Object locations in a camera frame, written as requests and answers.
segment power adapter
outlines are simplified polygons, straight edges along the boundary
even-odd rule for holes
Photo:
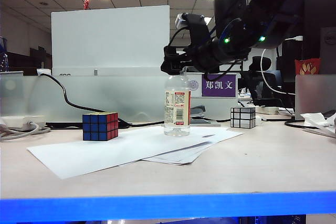
[[[260,107],[256,106],[256,113],[267,114],[267,115],[276,115],[278,114],[279,107]]]
[[[0,117],[0,124],[2,127],[16,131],[33,130],[35,127],[30,125],[30,122],[36,123],[40,129],[46,125],[42,115],[9,115]]]

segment white partition panel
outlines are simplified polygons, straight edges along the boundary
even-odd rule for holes
[[[169,21],[169,6],[52,13],[53,75],[158,73]]]

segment white desk surface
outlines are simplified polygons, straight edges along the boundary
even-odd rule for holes
[[[1,142],[1,198],[336,190],[336,139],[283,122],[230,130],[245,134],[212,146],[189,165],[139,161],[64,180],[26,148],[81,141],[81,130]]]

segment bottle label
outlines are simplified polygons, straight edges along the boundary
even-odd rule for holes
[[[168,126],[187,126],[190,117],[190,91],[165,92],[164,123]]]

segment colorful rubik's cube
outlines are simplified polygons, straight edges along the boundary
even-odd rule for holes
[[[256,126],[256,108],[231,108],[231,127],[253,128]]]
[[[82,120],[83,140],[107,141],[118,136],[118,113],[84,114]]]

